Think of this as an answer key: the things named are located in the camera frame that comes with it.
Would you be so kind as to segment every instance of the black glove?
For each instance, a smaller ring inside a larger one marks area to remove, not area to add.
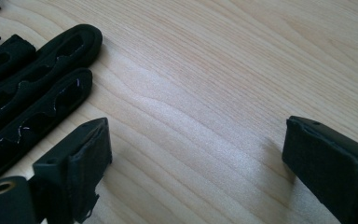
[[[90,94],[101,32],[81,24],[43,48],[13,35],[0,46],[0,175]]]

